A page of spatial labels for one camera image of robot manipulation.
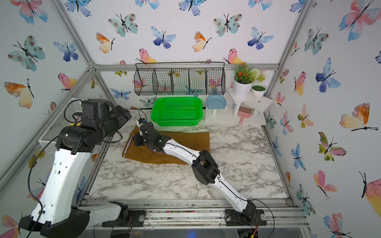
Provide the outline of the brown long pants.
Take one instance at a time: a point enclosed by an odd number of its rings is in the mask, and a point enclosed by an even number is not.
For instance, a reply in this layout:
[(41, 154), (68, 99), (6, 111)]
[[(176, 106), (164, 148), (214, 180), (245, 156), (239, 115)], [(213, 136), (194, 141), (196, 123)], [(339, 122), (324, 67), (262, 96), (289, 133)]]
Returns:
[(160, 135), (169, 137), (163, 150), (155, 152), (147, 145), (136, 146), (134, 136), (139, 135), (138, 126), (131, 131), (129, 139), (122, 151), (122, 157), (146, 164), (191, 165), (203, 151), (210, 151), (210, 134), (208, 132), (170, 132), (159, 131)]

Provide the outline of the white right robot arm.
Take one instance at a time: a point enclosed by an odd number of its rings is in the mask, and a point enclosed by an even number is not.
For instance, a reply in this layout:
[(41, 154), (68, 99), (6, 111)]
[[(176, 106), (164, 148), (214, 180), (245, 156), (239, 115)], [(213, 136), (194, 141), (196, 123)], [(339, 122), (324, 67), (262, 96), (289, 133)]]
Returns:
[(257, 209), (251, 200), (240, 195), (226, 181), (208, 151), (197, 151), (179, 144), (171, 137), (160, 134), (145, 118), (138, 119), (136, 125), (139, 132), (132, 137), (135, 146), (146, 146), (153, 153), (163, 152), (180, 159), (191, 166), (195, 178), (200, 183), (211, 185), (222, 194), (235, 210), (236, 218), (230, 220), (231, 226), (267, 225), (264, 211)]

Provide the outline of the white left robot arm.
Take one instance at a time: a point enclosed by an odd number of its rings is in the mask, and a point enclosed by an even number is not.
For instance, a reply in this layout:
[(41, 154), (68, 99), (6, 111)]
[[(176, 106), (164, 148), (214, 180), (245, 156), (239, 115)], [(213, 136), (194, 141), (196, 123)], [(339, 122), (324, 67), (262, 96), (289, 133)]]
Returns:
[(123, 220), (128, 209), (121, 203), (90, 208), (72, 206), (79, 177), (96, 145), (119, 131), (131, 119), (129, 110), (104, 99), (81, 103), (80, 125), (67, 126), (55, 137), (56, 152), (51, 173), (38, 205), (21, 218), (19, 227), (47, 238), (77, 238), (91, 226)]

